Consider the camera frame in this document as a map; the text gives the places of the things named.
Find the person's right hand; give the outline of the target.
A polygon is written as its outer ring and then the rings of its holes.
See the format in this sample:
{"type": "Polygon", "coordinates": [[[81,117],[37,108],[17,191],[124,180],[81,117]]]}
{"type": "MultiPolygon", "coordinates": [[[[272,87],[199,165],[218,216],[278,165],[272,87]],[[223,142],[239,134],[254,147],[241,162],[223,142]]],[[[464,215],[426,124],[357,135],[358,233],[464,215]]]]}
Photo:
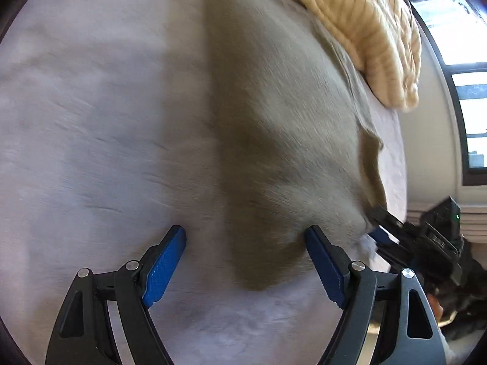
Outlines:
{"type": "Polygon", "coordinates": [[[443,307],[434,295],[428,293],[427,299],[439,327],[451,324],[454,321],[457,316],[457,311],[453,311],[449,316],[446,316],[444,315],[443,307]]]}

